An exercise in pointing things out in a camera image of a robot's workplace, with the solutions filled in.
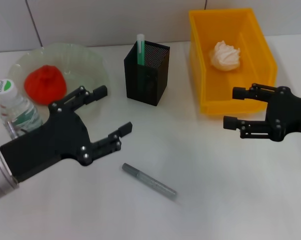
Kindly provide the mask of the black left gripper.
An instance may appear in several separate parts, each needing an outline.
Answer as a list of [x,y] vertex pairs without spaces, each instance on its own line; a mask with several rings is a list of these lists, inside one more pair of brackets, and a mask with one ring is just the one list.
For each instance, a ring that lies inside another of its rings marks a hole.
[[107,137],[91,142],[86,126],[75,112],[107,95],[105,85],[92,92],[80,86],[51,103],[49,118],[42,126],[0,146],[12,176],[21,183],[64,159],[73,159],[82,166],[88,166],[120,151],[121,138],[132,132],[131,122]]

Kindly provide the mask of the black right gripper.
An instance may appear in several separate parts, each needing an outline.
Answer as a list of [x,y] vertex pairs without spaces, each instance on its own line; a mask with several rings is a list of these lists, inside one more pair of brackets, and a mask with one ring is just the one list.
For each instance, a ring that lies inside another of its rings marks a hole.
[[241,139],[270,139],[281,142],[290,133],[301,133],[301,97],[294,95],[289,87],[253,83],[249,89],[234,87],[232,98],[267,102],[264,121],[223,117],[223,128],[239,130]]

